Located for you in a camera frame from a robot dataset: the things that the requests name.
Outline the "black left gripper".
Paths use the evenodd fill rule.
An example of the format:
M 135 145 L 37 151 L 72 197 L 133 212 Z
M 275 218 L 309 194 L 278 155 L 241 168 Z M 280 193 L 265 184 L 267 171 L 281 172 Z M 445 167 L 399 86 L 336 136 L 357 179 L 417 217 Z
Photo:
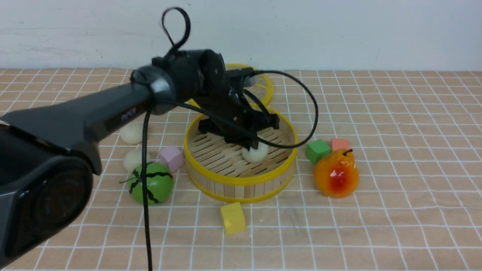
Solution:
M 258 132 L 279 129 L 279 116 L 269 113 L 261 101 L 245 89 L 255 77 L 254 69 L 215 68 L 204 72 L 204 90 L 198 95 L 198 106 L 211 114 L 200 120 L 198 131 L 224 138 L 226 143 L 243 148 L 258 147 Z

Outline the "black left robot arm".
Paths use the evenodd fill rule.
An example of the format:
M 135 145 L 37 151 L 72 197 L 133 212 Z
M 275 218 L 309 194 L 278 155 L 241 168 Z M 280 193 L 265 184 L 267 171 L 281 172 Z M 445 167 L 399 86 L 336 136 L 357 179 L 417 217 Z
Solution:
M 212 50 L 170 50 L 134 70 L 130 82 L 60 104 L 1 117 L 1 268 L 69 226 L 100 175 L 100 141 L 146 113 L 162 115 L 194 99 L 201 124 L 227 143 L 258 146 L 279 117 L 244 95 L 252 68 L 225 70 Z

